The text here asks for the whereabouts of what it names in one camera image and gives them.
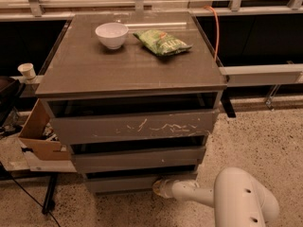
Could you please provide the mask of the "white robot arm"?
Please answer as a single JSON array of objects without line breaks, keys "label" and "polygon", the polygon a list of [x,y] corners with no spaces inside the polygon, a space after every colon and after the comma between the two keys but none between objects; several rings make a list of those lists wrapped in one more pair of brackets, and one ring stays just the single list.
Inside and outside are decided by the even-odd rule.
[{"label": "white robot arm", "polygon": [[216,227],[266,227],[279,215],[274,194],[237,167],[223,169],[212,188],[201,188],[194,180],[160,179],[152,190],[165,199],[195,201],[212,207]]}]

